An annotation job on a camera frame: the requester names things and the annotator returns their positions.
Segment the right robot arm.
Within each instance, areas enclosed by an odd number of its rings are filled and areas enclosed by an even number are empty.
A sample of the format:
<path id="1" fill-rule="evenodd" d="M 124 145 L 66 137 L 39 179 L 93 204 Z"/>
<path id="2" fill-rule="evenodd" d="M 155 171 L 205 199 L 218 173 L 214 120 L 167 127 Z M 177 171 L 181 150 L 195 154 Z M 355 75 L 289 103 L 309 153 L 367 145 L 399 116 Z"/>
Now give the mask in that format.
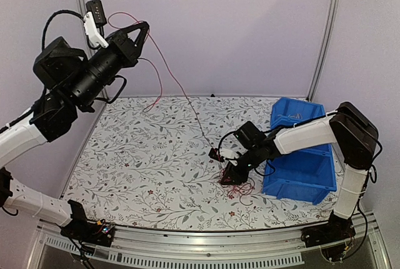
<path id="1" fill-rule="evenodd" d="M 244 183 L 248 173 L 265 161 L 316 146 L 339 146 L 345 169 L 337 202 L 323 228 L 328 241 L 337 241 L 347 232 L 347 223 L 368 185 L 369 172 L 376 169 L 374 161 L 383 152 L 378 129 L 348 101 L 320 117 L 267 131 L 248 121 L 232 135 L 245 153 L 239 155 L 221 145 L 214 151 L 218 161 L 228 162 L 224 173 L 235 185 Z"/>

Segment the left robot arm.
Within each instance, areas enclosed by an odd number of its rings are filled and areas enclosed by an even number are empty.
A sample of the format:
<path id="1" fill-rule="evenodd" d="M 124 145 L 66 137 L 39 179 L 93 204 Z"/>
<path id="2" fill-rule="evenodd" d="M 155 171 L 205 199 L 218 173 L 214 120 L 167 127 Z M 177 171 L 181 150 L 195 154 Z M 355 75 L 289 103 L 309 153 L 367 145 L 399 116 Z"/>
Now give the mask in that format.
<path id="1" fill-rule="evenodd" d="M 82 204 L 33 190 L 13 178 L 5 166 L 32 148 L 65 135 L 79 111 L 94 112 L 93 102 L 104 87 L 119 77 L 121 69 L 137 65 L 148 31 L 145 21 L 119 29 L 91 58 L 82 49 L 70 47 L 62 36 L 42 50 L 33 70 L 47 94 L 1 128 L 1 206 L 68 227 L 79 240 L 93 235 Z"/>

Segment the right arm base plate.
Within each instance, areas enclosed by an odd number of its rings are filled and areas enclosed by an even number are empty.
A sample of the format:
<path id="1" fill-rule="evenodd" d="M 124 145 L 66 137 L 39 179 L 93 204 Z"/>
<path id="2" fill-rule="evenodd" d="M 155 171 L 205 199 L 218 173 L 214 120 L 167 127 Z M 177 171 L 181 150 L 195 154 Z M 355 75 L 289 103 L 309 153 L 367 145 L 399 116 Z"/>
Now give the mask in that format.
<path id="1" fill-rule="evenodd" d="M 339 225 L 330 225 L 329 223 L 325 223 L 322 225 L 306 227 L 301 230 L 301 240 L 308 248 L 345 240 L 352 238 L 355 235 L 356 232 L 352 225 L 342 228 Z"/>

